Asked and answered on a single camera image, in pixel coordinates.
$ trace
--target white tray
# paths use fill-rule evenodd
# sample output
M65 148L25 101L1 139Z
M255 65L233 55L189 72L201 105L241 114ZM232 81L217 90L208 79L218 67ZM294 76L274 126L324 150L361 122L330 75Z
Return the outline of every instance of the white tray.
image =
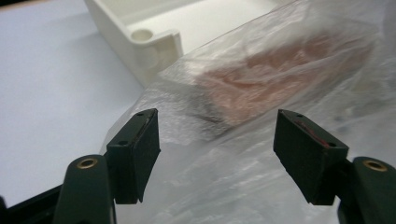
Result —
M102 35L138 80L270 12L274 0L85 0Z

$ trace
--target screw hole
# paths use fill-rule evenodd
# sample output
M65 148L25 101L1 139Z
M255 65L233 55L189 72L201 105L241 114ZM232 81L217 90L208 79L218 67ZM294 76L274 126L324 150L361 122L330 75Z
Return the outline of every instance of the screw hole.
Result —
M384 164L378 161L364 161L363 164L368 168L379 172L386 172L388 170Z
M128 141L119 141L120 146L126 146L128 144Z
M98 162L97 159L88 158L77 164L78 169L88 169L93 167Z

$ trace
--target plastic bag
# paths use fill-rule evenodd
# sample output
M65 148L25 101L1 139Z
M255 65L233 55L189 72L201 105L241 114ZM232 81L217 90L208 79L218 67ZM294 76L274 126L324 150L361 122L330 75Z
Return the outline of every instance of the plastic bag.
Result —
M119 223L338 223L308 204L273 140L279 108L396 165L396 4L296 1L182 57L109 131L156 107L162 153Z

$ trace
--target crumpled plastic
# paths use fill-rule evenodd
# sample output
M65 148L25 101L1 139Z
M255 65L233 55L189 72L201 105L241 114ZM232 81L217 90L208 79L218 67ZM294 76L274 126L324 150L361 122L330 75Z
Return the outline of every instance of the crumpled plastic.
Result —
M396 166L396 3L295 1L185 55L110 129L157 108L160 154L119 223L338 223L273 151L279 108Z

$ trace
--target brass screw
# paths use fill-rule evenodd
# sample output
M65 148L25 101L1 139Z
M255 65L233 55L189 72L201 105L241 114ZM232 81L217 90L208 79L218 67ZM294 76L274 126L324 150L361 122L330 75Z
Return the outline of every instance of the brass screw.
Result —
M368 168L379 172L386 172L388 170L388 168L379 161L363 161L363 164Z
M98 162L97 159L88 158L83 161L80 161L77 164L77 168L78 169L89 169L89 168L93 167L97 162Z

